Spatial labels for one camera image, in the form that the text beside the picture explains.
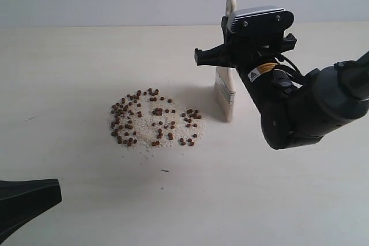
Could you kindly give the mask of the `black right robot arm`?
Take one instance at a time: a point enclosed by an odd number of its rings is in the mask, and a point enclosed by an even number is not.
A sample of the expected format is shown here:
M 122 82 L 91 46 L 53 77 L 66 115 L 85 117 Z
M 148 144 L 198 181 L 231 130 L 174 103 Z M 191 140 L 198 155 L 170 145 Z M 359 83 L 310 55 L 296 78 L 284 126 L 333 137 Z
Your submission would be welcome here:
M 236 69 L 275 150 L 318 143 L 368 113 L 368 55 L 304 75 L 284 55 L 297 42 L 286 33 L 293 20 L 286 10 L 232 13 L 222 19 L 223 44 L 194 51 L 199 66 Z

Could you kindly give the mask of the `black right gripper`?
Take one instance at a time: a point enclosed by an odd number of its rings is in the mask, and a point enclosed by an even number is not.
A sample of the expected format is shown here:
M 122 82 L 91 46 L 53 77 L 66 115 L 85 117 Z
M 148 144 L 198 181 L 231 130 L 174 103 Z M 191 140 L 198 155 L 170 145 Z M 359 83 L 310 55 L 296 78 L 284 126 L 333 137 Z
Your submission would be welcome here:
M 259 56 L 282 54 L 295 48 L 297 39 L 292 34 L 265 37 L 239 37 L 227 30 L 223 44 L 209 50 L 194 50 L 197 66 L 236 68 L 246 66 Z

